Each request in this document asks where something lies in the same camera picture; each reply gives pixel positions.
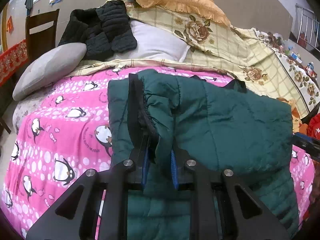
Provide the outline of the green quilted puffer jacket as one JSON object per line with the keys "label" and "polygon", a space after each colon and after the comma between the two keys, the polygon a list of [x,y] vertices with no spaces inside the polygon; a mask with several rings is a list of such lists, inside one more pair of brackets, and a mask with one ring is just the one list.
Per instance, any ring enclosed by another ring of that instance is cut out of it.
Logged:
{"label": "green quilted puffer jacket", "polygon": [[137,76],[159,140],[144,191],[129,193],[128,238],[189,238],[190,193],[174,189],[173,143],[210,170],[233,170],[294,236],[299,215],[289,169],[290,106],[237,85],[217,87],[154,69]]}

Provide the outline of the red cloth on bed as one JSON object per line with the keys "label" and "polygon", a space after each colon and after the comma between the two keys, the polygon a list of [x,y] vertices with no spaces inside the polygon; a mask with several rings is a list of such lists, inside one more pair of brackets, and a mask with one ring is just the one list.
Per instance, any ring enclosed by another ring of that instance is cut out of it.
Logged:
{"label": "red cloth on bed", "polygon": [[301,118],[297,110],[294,100],[286,100],[285,98],[277,98],[281,102],[285,102],[291,107],[293,132],[299,132],[319,140],[319,113],[309,117]]}

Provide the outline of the cream floral blanket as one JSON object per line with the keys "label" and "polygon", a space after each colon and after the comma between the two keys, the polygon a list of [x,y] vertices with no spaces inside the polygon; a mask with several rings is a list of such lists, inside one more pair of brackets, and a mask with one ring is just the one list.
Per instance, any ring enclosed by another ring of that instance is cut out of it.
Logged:
{"label": "cream floral blanket", "polygon": [[294,101],[302,118],[319,111],[319,87],[298,64],[270,47],[257,31],[226,27],[194,13],[186,14],[160,6],[142,8],[125,2],[127,14],[162,29],[190,46],[183,62],[149,60],[146,57],[111,62],[82,62],[70,76],[86,76],[110,68],[170,67],[195,72],[227,72],[244,81],[258,95]]}

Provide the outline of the metal railing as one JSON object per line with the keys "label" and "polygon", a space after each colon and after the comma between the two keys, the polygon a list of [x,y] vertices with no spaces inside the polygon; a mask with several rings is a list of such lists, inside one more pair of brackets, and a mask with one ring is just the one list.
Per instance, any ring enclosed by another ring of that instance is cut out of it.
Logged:
{"label": "metal railing", "polygon": [[319,19],[308,8],[296,3],[296,18],[289,39],[313,55],[319,55]]}

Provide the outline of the grey pillow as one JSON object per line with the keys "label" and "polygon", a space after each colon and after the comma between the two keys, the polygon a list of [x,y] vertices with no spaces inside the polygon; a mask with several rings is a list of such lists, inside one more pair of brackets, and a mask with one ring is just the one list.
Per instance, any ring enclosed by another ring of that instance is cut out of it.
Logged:
{"label": "grey pillow", "polygon": [[23,72],[12,98],[21,101],[32,92],[60,80],[76,68],[86,52],[86,45],[79,42],[64,44],[46,52]]}

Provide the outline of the red patterned tablecloth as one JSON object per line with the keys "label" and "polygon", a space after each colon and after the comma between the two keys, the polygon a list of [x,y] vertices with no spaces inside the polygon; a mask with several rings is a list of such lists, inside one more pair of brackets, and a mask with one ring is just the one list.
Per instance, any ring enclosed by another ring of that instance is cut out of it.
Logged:
{"label": "red patterned tablecloth", "polygon": [[0,59],[0,84],[6,81],[28,61],[26,39],[18,42],[4,53]]}

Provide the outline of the dark wooden chair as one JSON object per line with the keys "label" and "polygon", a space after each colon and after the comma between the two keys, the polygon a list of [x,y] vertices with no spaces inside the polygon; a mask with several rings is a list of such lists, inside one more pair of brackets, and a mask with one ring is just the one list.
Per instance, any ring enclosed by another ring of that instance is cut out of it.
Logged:
{"label": "dark wooden chair", "polygon": [[[60,9],[55,11],[27,16],[25,19],[25,41],[29,63],[32,63],[46,52],[55,48],[57,20]],[[30,33],[30,29],[52,22],[53,25],[42,31]]]}

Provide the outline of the white pillow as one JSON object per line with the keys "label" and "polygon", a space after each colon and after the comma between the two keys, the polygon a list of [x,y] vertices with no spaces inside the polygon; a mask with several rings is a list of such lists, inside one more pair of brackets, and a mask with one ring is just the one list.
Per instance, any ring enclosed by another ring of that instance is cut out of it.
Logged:
{"label": "white pillow", "polygon": [[183,62],[190,46],[168,31],[146,23],[131,20],[132,33],[137,48],[125,53],[115,53],[109,60],[152,59]]}

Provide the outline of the black quilted jacket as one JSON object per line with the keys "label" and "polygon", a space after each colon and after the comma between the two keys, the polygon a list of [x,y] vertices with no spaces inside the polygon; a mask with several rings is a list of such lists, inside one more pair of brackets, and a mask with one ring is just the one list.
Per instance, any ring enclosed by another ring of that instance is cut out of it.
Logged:
{"label": "black quilted jacket", "polygon": [[125,3],[111,0],[98,8],[73,10],[59,45],[75,42],[86,45],[86,60],[105,61],[115,53],[135,50]]}

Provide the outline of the dark hanging cloth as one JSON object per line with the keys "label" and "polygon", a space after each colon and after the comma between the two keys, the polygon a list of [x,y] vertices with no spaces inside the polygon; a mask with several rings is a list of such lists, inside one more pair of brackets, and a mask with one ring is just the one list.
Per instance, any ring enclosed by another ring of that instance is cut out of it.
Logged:
{"label": "dark hanging cloth", "polygon": [[27,10],[26,16],[29,16],[31,14],[32,9],[33,9],[33,0],[25,0],[24,5]]}

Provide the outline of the orange ruffled pillow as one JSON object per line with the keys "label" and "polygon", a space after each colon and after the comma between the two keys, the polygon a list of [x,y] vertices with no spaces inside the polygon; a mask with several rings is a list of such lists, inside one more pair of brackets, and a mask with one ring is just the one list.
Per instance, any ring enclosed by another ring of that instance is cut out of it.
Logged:
{"label": "orange ruffled pillow", "polygon": [[213,0],[135,0],[143,8],[160,6],[164,9],[197,14],[207,20],[230,26],[231,22]]}

